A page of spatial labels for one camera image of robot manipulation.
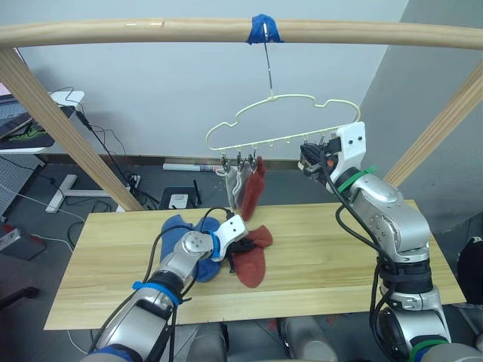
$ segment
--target sock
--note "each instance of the sock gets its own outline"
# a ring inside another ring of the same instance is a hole
[[[248,221],[254,214],[255,207],[257,207],[258,200],[265,189],[266,168],[263,166],[263,159],[257,157],[257,170],[248,177],[247,185],[245,187],[245,195],[243,197],[243,204],[241,206],[241,217],[244,221]]]
[[[235,198],[236,210],[240,210],[243,204],[243,196],[248,177],[251,175],[251,167],[248,162],[243,164],[243,168],[236,174],[236,186],[233,189],[233,197]]]
[[[269,230],[263,225],[248,233],[247,239],[251,239],[257,245],[247,253],[236,253],[233,257],[236,275],[247,287],[255,288],[260,285],[265,276],[265,255],[263,248],[272,245],[273,239]]]
[[[195,230],[201,231],[200,227],[202,225],[202,219],[198,222],[198,224],[193,227],[193,224],[188,224],[184,222],[183,218],[180,215],[175,215],[170,217],[165,221],[162,226],[162,230],[170,228],[176,225],[184,225]],[[216,231],[220,227],[220,222],[218,220],[207,217],[205,220],[205,224],[203,224],[202,231]],[[169,253],[171,253],[174,249],[174,245],[181,239],[183,235],[185,235],[189,230],[188,229],[174,229],[170,230],[162,237],[162,254],[161,260],[163,260]],[[211,259],[203,259],[198,262],[198,274],[196,275],[196,281],[200,283],[204,283],[205,281],[210,281],[213,279],[220,270],[220,263],[214,262]]]
[[[235,196],[233,196],[233,189],[236,186],[236,174],[236,168],[231,167],[225,175],[226,194],[228,195],[228,203],[232,211],[236,210]]]

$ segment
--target gray sock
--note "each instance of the gray sock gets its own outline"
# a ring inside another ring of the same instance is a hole
[[[226,194],[228,195],[228,203],[230,208],[236,210],[235,197],[233,196],[233,189],[236,186],[236,168],[231,167],[227,175],[225,175]]]
[[[248,162],[245,162],[241,172],[238,172],[237,174],[236,187],[233,189],[235,205],[238,210],[242,208],[243,196],[245,196],[245,186],[247,185],[247,179],[250,176],[250,173],[251,167]]]

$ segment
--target white cable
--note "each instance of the white cable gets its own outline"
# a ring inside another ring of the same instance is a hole
[[[76,347],[83,354],[89,354],[89,352],[84,351],[82,348],[80,348],[78,345],[76,345],[76,343],[72,340],[72,337],[70,336],[70,331],[69,330],[67,330],[67,335],[69,336],[70,342],[72,343],[72,345],[74,347]]]
[[[71,253],[74,252],[74,250],[72,249],[72,247],[70,246],[68,241],[65,241],[65,240],[62,240],[62,239],[55,239],[55,238],[46,238],[45,236],[41,236],[41,235],[37,235],[37,234],[32,234],[32,236],[36,236],[37,238],[41,238],[41,239],[45,239],[45,240],[60,241],[60,242],[64,243],[65,245],[67,245],[67,247],[69,247],[69,250],[70,250]]]
[[[46,204],[45,202],[42,202],[42,201],[39,201],[39,200],[36,200],[34,198],[30,198],[29,196],[25,196],[25,195],[22,195],[22,194],[19,194],[18,192],[15,192],[15,191],[12,191],[10,190],[8,187],[5,187],[3,186],[1,183],[0,183],[0,187],[2,189],[4,189],[6,192],[10,192],[11,194],[14,194],[16,196],[20,196],[21,198],[26,198],[28,200],[31,200],[31,201],[34,201],[36,202],[37,204],[42,204],[42,205],[45,205],[45,206],[50,206],[49,204]],[[66,213],[67,215],[70,215],[70,216],[75,216],[77,217],[78,219],[82,220],[82,222],[85,222],[85,220],[80,217],[79,215],[75,214],[75,213],[70,213],[69,211],[65,211],[65,210],[62,210],[62,209],[58,209],[61,213]]]

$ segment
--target wooden frame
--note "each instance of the wooden frame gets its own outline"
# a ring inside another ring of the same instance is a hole
[[[399,44],[483,50],[483,30],[412,23],[277,20],[285,42]],[[250,19],[123,19],[0,27],[0,80],[41,126],[126,211],[143,208],[58,109],[12,48],[141,41],[245,42]],[[482,99],[481,64],[386,175],[400,185]]]

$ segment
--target metal stand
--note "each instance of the metal stand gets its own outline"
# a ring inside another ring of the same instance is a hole
[[[65,198],[110,198],[111,196],[107,194],[104,190],[73,190],[71,189],[74,182],[77,180],[76,175],[67,175],[65,179],[63,179],[62,183],[59,186],[59,189],[55,192],[51,202],[49,202],[45,211],[48,213],[56,213],[60,205],[62,205]],[[139,176],[136,180],[136,187],[139,185],[141,181],[141,176]],[[123,212],[124,209],[121,206],[118,206],[116,209],[116,213]]]

